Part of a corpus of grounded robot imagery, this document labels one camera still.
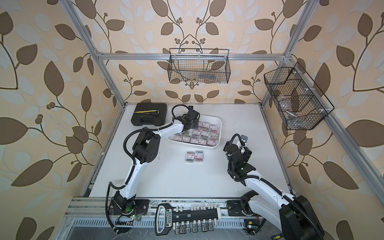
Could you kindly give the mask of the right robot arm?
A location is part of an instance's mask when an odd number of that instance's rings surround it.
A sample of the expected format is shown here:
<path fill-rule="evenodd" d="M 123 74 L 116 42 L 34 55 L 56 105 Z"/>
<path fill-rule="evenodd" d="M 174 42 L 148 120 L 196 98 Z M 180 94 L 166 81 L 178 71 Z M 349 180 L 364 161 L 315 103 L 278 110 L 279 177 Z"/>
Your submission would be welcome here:
<path fill-rule="evenodd" d="M 253 194 L 246 197 L 244 214 L 262 216 L 287 240 L 324 239 L 325 232 L 310 202 L 303 196 L 280 190 L 248 163 L 252 151 L 247 147 L 247 140 L 244 135 L 234 134 L 224 147 L 228 174 Z"/>

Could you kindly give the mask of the black tool case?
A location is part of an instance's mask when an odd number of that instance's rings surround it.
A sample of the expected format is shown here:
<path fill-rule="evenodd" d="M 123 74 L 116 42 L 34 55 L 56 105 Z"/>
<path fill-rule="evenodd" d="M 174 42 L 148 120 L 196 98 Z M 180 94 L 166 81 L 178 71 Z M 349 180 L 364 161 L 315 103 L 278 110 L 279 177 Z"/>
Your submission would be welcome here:
<path fill-rule="evenodd" d="M 131 123 L 134 126 L 154 125 L 162 126 L 165 124 L 168 107 L 165 103 L 138 103 L 134 112 L 159 110 L 158 115 L 135 114 L 133 113 Z"/>

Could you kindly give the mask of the white plastic tray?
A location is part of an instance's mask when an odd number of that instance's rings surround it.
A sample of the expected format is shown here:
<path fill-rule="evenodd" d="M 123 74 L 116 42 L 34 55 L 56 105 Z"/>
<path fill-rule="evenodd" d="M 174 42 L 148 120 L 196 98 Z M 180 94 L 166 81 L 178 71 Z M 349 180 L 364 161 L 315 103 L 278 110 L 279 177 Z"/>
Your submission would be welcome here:
<path fill-rule="evenodd" d="M 186 132 L 172 135 L 168 138 L 171 143 L 184 147 L 200 149 L 216 149 L 221 140 L 222 121 L 217 117 L 201 115 L 196 127 Z"/>

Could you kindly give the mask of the paper clip box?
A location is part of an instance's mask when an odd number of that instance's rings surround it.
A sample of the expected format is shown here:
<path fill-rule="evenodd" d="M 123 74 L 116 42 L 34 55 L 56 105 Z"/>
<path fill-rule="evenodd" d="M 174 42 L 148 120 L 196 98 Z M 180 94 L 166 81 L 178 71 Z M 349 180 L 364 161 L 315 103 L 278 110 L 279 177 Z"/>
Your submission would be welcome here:
<path fill-rule="evenodd" d="M 187 163 L 193 163 L 195 161 L 195 152 L 187 152 L 185 161 Z"/>
<path fill-rule="evenodd" d="M 195 151 L 194 162 L 202 163 L 204 160 L 204 152 L 203 151 Z"/>

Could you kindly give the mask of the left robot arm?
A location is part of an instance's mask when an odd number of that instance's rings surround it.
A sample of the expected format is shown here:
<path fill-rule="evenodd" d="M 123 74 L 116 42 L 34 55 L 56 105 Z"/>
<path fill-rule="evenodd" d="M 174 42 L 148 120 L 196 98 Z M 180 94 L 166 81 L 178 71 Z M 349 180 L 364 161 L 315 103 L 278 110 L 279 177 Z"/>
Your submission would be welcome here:
<path fill-rule="evenodd" d="M 193 106 L 175 105 L 171 114 L 170 123 L 154 129 L 144 127 L 135 130 L 124 139 L 123 150 L 132 159 L 131 168 L 122 186 L 117 187 L 109 182 L 105 200 L 106 219 L 117 235 L 123 233 L 123 228 L 112 222 L 110 207 L 114 207 L 120 217 L 136 215 L 139 208 L 135 205 L 135 197 L 139 180 L 147 165 L 157 157 L 161 139 L 186 132 L 196 127 L 200 120 L 200 113 Z"/>

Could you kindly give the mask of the socket set holder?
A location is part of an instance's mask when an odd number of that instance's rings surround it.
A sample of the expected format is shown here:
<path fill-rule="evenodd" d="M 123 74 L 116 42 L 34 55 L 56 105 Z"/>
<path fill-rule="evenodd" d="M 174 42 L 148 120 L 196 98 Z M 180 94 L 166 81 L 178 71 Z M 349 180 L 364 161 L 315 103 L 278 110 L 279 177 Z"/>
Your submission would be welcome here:
<path fill-rule="evenodd" d="M 165 236 L 171 230 L 176 235 L 211 232 L 222 218 L 221 208 L 212 204 L 172 207 L 169 203 L 158 205 L 155 215 L 155 234 Z"/>

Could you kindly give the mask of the yellow handled hex key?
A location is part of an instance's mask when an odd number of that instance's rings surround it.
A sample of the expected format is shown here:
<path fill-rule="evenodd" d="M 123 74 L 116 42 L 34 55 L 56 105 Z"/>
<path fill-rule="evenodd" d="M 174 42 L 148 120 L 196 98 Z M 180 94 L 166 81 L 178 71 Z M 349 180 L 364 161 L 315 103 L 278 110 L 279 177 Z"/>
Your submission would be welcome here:
<path fill-rule="evenodd" d="M 158 115 L 159 110 L 147 110 L 147 111 L 136 111 L 135 114 L 149 114 L 149 115 Z"/>

